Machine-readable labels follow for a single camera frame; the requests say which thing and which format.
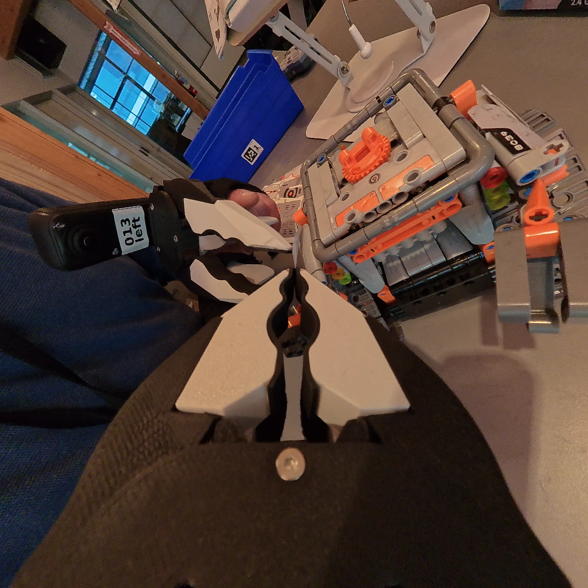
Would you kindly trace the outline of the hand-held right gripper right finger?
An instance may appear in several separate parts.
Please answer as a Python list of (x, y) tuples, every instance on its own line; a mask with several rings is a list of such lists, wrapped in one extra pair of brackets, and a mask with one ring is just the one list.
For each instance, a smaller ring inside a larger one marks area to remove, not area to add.
[(296, 271), (304, 352), (302, 406), (309, 418), (342, 426), (410, 406), (366, 318), (305, 269)]

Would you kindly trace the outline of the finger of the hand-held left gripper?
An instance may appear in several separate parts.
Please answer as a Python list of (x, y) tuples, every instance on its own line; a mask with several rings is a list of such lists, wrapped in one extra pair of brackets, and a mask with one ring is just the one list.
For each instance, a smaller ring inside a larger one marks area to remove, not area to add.
[(219, 258), (195, 258), (190, 266), (190, 278), (212, 297), (229, 303), (239, 303), (254, 293), (275, 271), (259, 263), (242, 263)]
[(191, 230), (198, 235), (213, 231), (224, 240), (237, 239), (253, 249), (281, 252), (292, 249), (270, 225), (235, 202), (206, 203), (186, 198), (184, 209)]

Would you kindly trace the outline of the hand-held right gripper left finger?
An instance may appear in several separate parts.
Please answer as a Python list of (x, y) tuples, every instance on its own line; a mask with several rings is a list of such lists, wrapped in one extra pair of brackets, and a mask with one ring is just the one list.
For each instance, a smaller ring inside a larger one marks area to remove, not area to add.
[(284, 270), (223, 315), (176, 401), (179, 411), (227, 417), (244, 430), (283, 430), (279, 338), (288, 328), (294, 287), (294, 270)]

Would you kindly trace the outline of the small black toy part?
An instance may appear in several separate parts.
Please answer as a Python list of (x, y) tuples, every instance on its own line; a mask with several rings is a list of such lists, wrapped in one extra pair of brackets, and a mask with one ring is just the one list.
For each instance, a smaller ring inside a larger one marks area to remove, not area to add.
[(308, 344), (300, 327), (301, 305), (292, 306), (289, 312), (288, 328), (279, 337), (279, 343), (286, 358), (300, 357)]

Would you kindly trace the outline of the grey orange tracked toy robot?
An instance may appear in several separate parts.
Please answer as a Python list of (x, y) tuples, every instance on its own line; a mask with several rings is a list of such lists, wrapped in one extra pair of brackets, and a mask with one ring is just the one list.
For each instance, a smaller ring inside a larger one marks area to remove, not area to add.
[(587, 169), (543, 112), (410, 70), (300, 177), (297, 267), (387, 327), (491, 287), (532, 333), (587, 319)]

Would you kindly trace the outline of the blue plastic bin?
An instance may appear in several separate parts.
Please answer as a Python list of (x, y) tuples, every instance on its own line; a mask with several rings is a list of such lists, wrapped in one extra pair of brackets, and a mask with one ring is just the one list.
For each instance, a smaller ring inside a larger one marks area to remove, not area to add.
[(247, 51), (185, 152), (192, 179), (248, 182), (303, 110), (271, 51)]

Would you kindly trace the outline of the white book stand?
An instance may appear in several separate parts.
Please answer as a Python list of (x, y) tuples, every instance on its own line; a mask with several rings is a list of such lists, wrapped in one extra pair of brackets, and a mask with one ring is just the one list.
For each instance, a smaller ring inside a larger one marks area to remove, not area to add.
[(327, 139), (352, 116), (383, 92), (411, 67), (426, 72), (439, 85), (475, 39), (489, 18), (490, 8), (480, 4), (437, 19), (424, 1), (397, 1), (414, 28), (366, 42), (355, 25), (349, 27), (358, 53), (344, 62), (278, 12), (267, 25), (274, 33), (337, 77), (332, 90), (306, 129), (306, 136)]

